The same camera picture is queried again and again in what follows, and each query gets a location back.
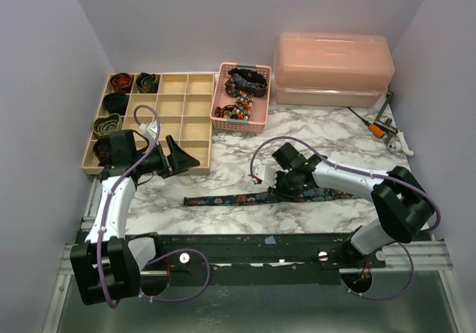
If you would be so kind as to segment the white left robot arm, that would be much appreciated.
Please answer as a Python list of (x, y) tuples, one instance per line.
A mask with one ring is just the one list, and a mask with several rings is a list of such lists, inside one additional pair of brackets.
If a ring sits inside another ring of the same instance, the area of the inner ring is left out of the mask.
[(142, 175), (155, 173), (162, 178), (198, 167), (198, 159), (166, 137), (165, 154), (156, 140), (146, 149), (137, 149), (132, 130), (120, 130), (109, 138), (111, 163), (100, 174), (101, 196), (93, 227), (84, 243), (71, 249), (70, 261), (86, 305), (118, 303), (139, 293), (141, 269), (160, 268), (165, 252), (152, 234), (127, 239), (127, 215)]

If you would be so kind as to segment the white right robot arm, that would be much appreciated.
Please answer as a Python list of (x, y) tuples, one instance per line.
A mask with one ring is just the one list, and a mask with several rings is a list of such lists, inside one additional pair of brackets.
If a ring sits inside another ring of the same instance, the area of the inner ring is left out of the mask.
[(402, 166), (371, 172), (316, 154), (306, 158), (290, 143), (283, 144), (272, 157), (282, 168), (277, 173), (280, 190), (338, 190), (374, 205), (377, 218), (358, 228), (342, 249), (342, 258), (350, 267), (361, 266), (377, 248), (393, 242), (410, 243), (434, 213), (423, 188)]

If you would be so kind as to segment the navy floral tie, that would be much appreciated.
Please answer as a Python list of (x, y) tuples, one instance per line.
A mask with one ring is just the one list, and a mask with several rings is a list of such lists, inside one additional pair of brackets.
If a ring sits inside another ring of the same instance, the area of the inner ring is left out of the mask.
[(324, 188), (298, 190), (291, 194), (283, 194), (270, 189), (261, 193), (184, 197), (183, 205), (185, 207), (253, 206), (261, 204), (278, 204), (283, 202), (304, 203), (347, 199), (357, 199), (357, 196), (339, 190)]

